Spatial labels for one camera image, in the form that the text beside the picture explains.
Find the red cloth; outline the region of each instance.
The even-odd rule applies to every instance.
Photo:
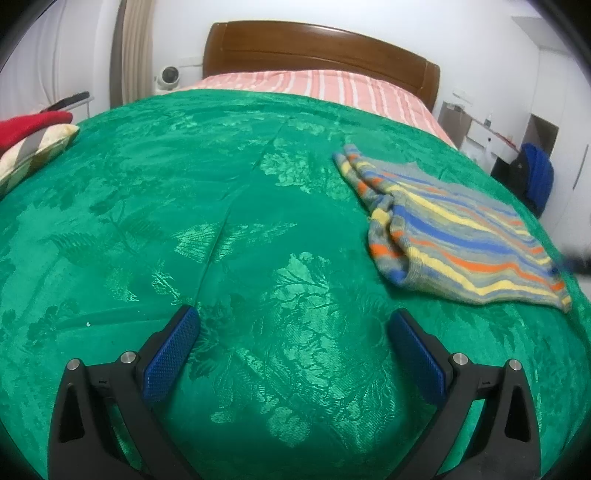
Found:
[[[70,112],[45,112],[33,115],[16,116],[0,122],[0,155],[23,138],[32,135],[42,128],[57,124],[69,124],[72,121]]]

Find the wooden headboard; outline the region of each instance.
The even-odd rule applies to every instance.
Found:
[[[433,110],[439,66],[403,48],[338,28],[295,22],[215,23],[203,56],[203,76],[267,70],[332,69],[386,80]]]

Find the white device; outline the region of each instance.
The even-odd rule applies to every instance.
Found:
[[[178,89],[180,73],[176,67],[164,67],[156,77],[155,95],[163,95]]]

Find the yellow patterned pillow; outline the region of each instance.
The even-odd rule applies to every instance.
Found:
[[[79,130],[70,124],[52,125],[6,150],[0,158],[0,199],[62,153]]]

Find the green satin blanket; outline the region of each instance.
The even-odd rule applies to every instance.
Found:
[[[437,138],[319,100],[214,90],[80,127],[0,202],[0,419],[43,475],[65,363],[139,348],[184,302],[203,330],[157,414],[206,480],[385,478],[434,411],[384,334],[399,307],[452,352],[524,364],[543,470],[578,427],[591,305],[572,277],[569,314],[468,306],[390,286],[366,251],[366,214],[330,158],[347,143],[513,205],[557,255],[522,204]]]

